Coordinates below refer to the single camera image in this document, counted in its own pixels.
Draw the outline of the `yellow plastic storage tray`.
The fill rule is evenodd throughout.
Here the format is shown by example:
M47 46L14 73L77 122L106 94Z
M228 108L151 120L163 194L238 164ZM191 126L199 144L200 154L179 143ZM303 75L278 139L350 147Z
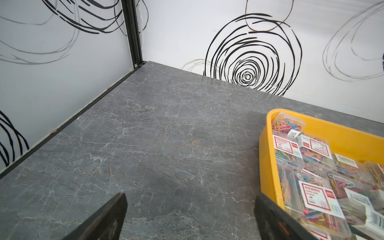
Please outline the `yellow plastic storage tray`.
M272 120L283 112L303 120L306 128L294 140L305 168L294 171L276 162ZM384 237L384 140L381 137L296 112L268 113L260 136L261 191L304 227L295 173L327 180L352 232L349 238L308 230L315 240L381 240Z

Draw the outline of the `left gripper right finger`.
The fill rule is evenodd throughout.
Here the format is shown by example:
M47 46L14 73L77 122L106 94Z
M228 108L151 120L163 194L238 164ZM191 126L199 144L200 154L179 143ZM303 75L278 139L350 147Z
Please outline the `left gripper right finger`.
M254 214L262 240L314 240L315 237L265 194L255 200Z

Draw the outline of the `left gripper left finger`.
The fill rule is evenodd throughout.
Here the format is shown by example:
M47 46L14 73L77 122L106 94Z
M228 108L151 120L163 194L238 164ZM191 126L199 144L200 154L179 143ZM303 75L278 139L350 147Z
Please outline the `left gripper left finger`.
M125 193L118 193L87 218L65 240L118 240L128 209Z

